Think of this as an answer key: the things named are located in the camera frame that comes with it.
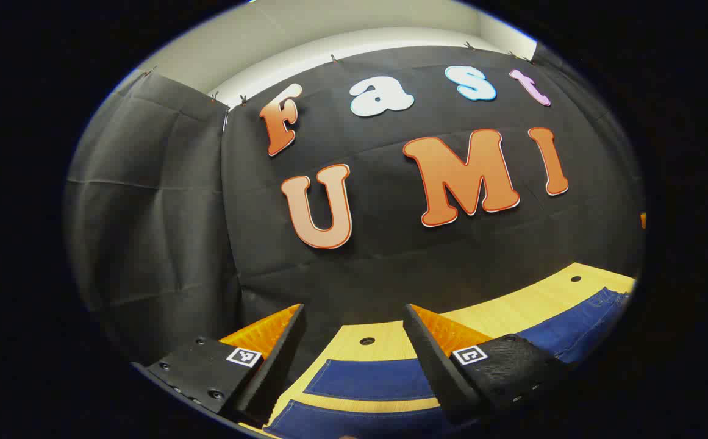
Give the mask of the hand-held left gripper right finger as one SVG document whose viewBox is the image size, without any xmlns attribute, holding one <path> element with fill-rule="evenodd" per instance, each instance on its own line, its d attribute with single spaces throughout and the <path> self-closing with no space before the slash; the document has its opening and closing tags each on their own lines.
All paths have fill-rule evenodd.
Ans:
<svg viewBox="0 0 708 439">
<path fill-rule="evenodd" d="M 491 337 L 414 304 L 402 325 L 452 423 L 512 418 L 568 377 L 568 364 L 518 334 Z"/>
</svg>

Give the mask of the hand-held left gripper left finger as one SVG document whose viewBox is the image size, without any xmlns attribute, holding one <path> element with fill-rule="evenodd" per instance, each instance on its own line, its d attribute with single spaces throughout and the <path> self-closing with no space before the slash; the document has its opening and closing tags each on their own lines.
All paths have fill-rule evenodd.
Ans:
<svg viewBox="0 0 708 439">
<path fill-rule="evenodd" d="M 233 423 L 264 427 L 304 331 L 304 305 L 291 305 L 223 338 L 197 337 L 145 371 L 192 405 Z"/>
</svg>

